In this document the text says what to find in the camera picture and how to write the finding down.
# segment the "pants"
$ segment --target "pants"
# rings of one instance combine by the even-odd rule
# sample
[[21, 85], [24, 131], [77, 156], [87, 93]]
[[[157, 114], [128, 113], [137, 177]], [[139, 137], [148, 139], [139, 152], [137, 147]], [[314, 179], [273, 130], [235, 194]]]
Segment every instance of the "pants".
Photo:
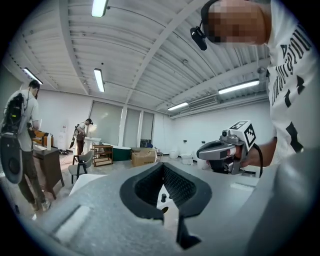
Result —
[[80, 156], [82, 152], [84, 151], [84, 140], [76, 140], [76, 147], [78, 148], [77, 150], [77, 155]]
[[27, 151], [22, 151], [22, 180], [18, 184], [20, 191], [22, 195], [25, 197], [25, 199], [30, 203], [34, 204], [36, 202], [34, 195], [32, 194], [26, 177], [29, 178], [29, 181], [31, 183], [31, 186], [34, 190], [36, 198], [41, 202], [44, 203], [46, 201], [45, 194], [42, 192], [42, 189], [39, 184], [38, 176], [37, 176], [37, 171], [35, 168], [35, 162], [34, 162], [34, 156], [33, 152], [27, 152]]

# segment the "white t-shirt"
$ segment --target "white t-shirt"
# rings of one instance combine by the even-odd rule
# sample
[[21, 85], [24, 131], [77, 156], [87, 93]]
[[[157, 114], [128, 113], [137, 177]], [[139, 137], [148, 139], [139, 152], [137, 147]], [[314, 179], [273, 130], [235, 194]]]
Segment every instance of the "white t-shirt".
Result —
[[[27, 105], [27, 108], [24, 112], [24, 114], [27, 117], [28, 123], [39, 121], [38, 101], [32, 95], [32, 93], [29, 92], [28, 89], [16, 91], [14, 94], [12, 94], [10, 96], [8, 103], [12, 98], [14, 98], [15, 96], [17, 96], [20, 93], [23, 94], [26, 99], [28, 99], [28, 105]], [[25, 129], [22, 130], [21, 134], [18, 136], [18, 140], [19, 140], [20, 147], [21, 147], [22, 151], [25, 151], [25, 152], [32, 151], [32, 141], [31, 141], [30, 135], [28, 133], [27, 127], [25, 127]]]
[[[79, 128], [81, 128], [81, 130], [86, 132], [86, 124], [85, 124], [85, 122], [79, 123]], [[83, 141], [85, 139], [85, 136], [86, 136], [85, 134], [82, 134], [82, 133], [80, 134], [80, 132], [78, 132], [78, 135], [77, 135], [76, 139], [78, 141]]]
[[271, 164], [277, 164], [303, 150], [288, 109], [308, 84], [319, 81], [319, 56], [299, 21], [278, 0], [271, 0], [271, 18], [268, 96], [277, 136]]

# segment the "ceiling light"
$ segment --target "ceiling light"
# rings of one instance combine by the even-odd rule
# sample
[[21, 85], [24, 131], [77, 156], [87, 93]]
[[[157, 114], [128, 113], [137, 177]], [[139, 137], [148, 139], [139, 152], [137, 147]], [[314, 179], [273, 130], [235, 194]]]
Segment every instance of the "ceiling light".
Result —
[[93, 0], [92, 12], [93, 17], [102, 17], [106, 13], [106, 7], [109, 0]]
[[99, 91], [104, 93], [105, 92], [105, 87], [104, 87], [104, 81], [102, 79], [102, 71], [101, 71], [101, 69], [95, 68], [93, 72], [94, 72], [95, 80], [96, 80], [96, 83], [98, 85]]
[[169, 111], [172, 111], [172, 110], [176, 110], [176, 109], [179, 109], [179, 108], [182, 108], [184, 106], [188, 106], [189, 104], [187, 102], [184, 102], [184, 103], [181, 103], [179, 105], [176, 105], [176, 106], [172, 106], [170, 108], [168, 108]]
[[241, 84], [238, 84], [238, 85], [233, 85], [233, 86], [230, 86], [230, 87], [227, 87], [227, 88], [224, 88], [224, 89], [220, 89], [218, 92], [219, 92], [219, 94], [225, 94], [225, 93], [229, 93], [229, 92], [232, 92], [232, 91], [235, 91], [235, 90], [239, 90], [239, 89], [243, 89], [243, 88], [246, 88], [246, 87], [256, 86], [259, 83], [260, 83], [259, 79], [255, 79], [255, 80], [252, 80], [252, 81], [249, 81], [249, 82], [244, 82], [244, 83], [241, 83]]
[[25, 67], [25, 68], [23, 69], [23, 71], [26, 72], [26, 74], [27, 74], [29, 77], [31, 77], [32, 79], [37, 80], [40, 85], [43, 85], [43, 84], [44, 84], [44, 83], [41, 82], [33, 73], [31, 73], [31, 71], [30, 71], [27, 67]]

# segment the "white wall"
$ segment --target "white wall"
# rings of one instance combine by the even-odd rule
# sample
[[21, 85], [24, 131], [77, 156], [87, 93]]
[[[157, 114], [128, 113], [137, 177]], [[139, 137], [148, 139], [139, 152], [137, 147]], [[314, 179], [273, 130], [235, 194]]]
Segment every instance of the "white wall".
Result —
[[256, 143], [267, 143], [273, 136], [269, 102], [260, 102], [237, 108], [173, 120], [174, 145], [181, 153], [192, 152], [196, 160], [197, 150], [205, 143], [218, 140], [222, 130], [240, 120], [251, 120]]
[[53, 145], [57, 146], [59, 133], [62, 126], [66, 125], [65, 148], [68, 149], [75, 126], [89, 118], [93, 99], [77, 94], [40, 90], [37, 100], [42, 119], [40, 130], [53, 134]]
[[[54, 137], [54, 145], [58, 144], [59, 133], [63, 125], [67, 126], [66, 148], [69, 148], [70, 141], [75, 130], [75, 125], [89, 118], [93, 101], [110, 103], [118, 106], [123, 104], [112, 102], [101, 98], [84, 96], [72, 93], [40, 90], [38, 94], [39, 115], [42, 119], [41, 131], [51, 133]], [[139, 107], [128, 106], [134, 110], [144, 110]], [[152, 143], [168, 154], [172, 146], [172, 120], [169, 116], [154, 112], [154, 127]]]
[[174, 145], [173, 123], [166, 114], [154, 114], [152, 144], [164, 154], [169, 154]]

